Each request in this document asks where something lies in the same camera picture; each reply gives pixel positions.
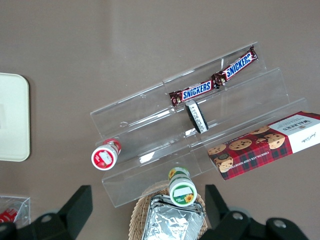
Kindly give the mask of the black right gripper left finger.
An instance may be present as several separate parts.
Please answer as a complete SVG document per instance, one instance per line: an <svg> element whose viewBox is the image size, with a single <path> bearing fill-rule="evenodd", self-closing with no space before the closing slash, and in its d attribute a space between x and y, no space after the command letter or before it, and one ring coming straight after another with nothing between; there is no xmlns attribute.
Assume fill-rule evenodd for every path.
<svg viewBox="0 0 320 240"><path fill-rule="evenodd" d="M17 229L0 224L2 240L75 240L93 211L92 187L82 185L57 213L47 213Z"/></svg>

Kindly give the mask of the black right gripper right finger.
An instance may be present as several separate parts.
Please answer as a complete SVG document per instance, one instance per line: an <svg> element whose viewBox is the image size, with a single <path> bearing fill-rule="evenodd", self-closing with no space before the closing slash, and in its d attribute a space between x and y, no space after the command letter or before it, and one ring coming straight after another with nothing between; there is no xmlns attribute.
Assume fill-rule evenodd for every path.
<svg viewBox="0 0 320 240"><path fill-rule="evenodd" d="M230 210L214 184L205 186L205 209L211 228L201 240L306 240L292 221L272 217L265 224L239 210Z"/></svg>

